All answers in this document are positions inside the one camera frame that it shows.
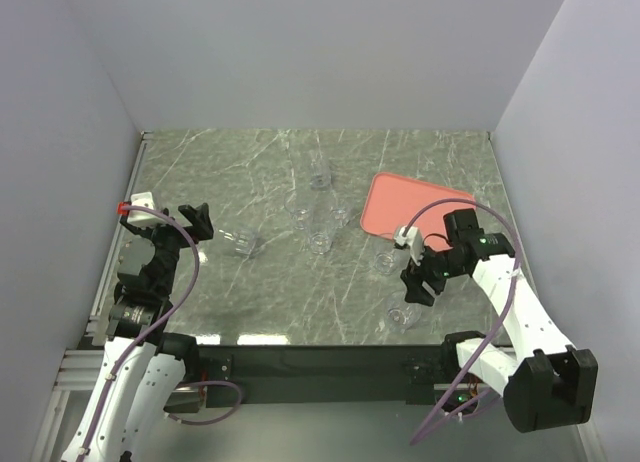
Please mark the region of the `clear wine glass front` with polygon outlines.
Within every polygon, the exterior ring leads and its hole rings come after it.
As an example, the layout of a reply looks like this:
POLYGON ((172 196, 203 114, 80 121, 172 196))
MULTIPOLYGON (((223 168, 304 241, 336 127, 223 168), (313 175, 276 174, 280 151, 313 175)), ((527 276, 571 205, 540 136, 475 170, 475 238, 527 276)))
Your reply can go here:
POLYGON ((421 305, 408 303, 404 298, 403 291, 395 291, 385 301, 386 320, 393 330, 400 333, 413 328, 422 315, 421 305))

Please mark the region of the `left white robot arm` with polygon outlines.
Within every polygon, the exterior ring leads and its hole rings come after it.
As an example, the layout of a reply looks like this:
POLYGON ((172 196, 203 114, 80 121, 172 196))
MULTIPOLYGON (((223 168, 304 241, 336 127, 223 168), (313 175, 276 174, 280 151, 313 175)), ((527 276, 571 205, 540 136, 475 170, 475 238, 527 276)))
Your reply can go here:
POLYGON ((196 340, 168 333, 178 305, 170 300, 180 252, 213 238, 207 204, 182 205, 183 227, 149 195, 118 212, 133 239, 120 252, 99 374, 64 461, 130 461, 178 384, 201 371, 196 340))

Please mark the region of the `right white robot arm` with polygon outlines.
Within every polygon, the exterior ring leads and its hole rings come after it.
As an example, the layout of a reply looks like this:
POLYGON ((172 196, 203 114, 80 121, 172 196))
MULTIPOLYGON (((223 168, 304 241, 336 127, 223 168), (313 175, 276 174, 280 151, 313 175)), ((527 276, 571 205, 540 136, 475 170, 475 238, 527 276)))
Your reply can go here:
POLYGON ((521 432, 580 425, 591 418, 598 363, 578 349, 545 311, 521 271, 518 252, 502 233, 487 233, 473 209, 443 217, 449 247, 428 247, 415 224, 398 228, 396 247, 410 253, 401 273, 408 304, 431 306, 448 280, 468 276, 498 315, 514 352, 493 346, 493 335, 460 332, 441 345, 443 375, 459 384, 473 375, 498 394, 521 432))

